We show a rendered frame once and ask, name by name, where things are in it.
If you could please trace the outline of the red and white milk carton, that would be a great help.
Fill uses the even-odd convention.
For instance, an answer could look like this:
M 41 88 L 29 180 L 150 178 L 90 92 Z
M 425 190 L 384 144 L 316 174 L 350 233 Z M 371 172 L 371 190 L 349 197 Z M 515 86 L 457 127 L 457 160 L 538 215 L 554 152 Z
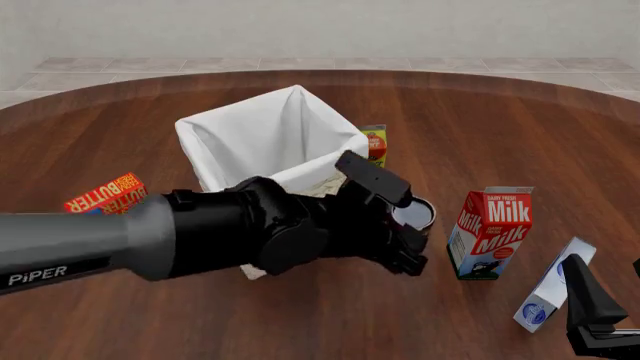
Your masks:
M 447 242 L 456 278 L 495 280 L 530 232 L 532 187 L 470 191 Z

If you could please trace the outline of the basket with white cloth lining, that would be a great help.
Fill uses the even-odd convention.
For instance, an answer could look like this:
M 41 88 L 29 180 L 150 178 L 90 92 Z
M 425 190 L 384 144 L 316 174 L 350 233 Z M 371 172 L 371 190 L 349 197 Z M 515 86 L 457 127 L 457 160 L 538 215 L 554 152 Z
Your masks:
M 169 278 L 237 266 L 255 279 L 315 260 L 329 242 L 329 208 L 301 191 L 330 179 L 342 155 L 368 155 L 364 134 L 300 86 L 175 128 L 202 191 L 154 200 L 173 227 L 163 239 L 173 247 Z

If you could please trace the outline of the red butter box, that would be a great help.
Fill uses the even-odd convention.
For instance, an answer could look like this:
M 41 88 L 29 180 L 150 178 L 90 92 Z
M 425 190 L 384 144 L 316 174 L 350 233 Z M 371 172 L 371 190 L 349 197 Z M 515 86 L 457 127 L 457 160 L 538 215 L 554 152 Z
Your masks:
M 133 173 L 126 173 L 104 185 L 64 203 L 66 212 L 79 214 L 125 214 L 143 203 L 148 196 L 144 183 Z

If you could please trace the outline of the tomato sauce tin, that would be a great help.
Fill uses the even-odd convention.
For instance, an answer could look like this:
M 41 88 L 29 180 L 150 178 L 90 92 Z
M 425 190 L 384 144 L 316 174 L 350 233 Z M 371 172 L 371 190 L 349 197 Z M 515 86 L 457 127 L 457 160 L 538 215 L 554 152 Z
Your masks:
M 409 206 L 394 207 L 391 216 L 400 226 L 409 225 L 427 237 L 435 222 L 436 209 L 429 201 L 414 197 Z

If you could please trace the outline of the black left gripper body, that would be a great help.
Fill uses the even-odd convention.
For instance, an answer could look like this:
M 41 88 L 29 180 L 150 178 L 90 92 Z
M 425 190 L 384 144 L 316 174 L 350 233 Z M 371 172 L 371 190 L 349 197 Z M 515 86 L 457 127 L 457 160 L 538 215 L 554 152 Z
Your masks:
M 426 237 L 409 224 L 399 224 L 390 213 L 347 212 L 347 254 L 377 263 L 393 274 L 417 277 L 427 257 Z

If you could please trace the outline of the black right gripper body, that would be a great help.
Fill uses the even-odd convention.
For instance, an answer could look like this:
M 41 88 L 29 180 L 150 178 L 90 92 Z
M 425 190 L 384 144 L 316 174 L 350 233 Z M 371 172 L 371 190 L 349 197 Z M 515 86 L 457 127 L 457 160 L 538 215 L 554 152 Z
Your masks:
M 578 325 L 567 320 L 567 338 L 576 356 L 640 357 L 640 329 L 611 324 Z

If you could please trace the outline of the white and blue food box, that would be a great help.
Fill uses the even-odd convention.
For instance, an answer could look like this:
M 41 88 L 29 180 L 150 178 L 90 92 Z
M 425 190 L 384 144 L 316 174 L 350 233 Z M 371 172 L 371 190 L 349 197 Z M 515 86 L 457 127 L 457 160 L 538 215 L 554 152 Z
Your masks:
M 589 264 L 595 253 L 593 245 L 574 236 L 546 269 L 534 290 L 514 314 L 513 320 L 528 332 L 535 333 L 567 299 L 562 261 L 571 254 L 577 254 Z

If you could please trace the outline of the yellow and orange food box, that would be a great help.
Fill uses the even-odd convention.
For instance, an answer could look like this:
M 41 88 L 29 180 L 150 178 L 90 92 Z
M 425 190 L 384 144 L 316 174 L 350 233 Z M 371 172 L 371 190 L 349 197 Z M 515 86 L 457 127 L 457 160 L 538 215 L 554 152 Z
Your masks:
M 368 139 L 368 161 L 384 168 L 388 149 L 386 125 L 365 125 L 358 129 Z

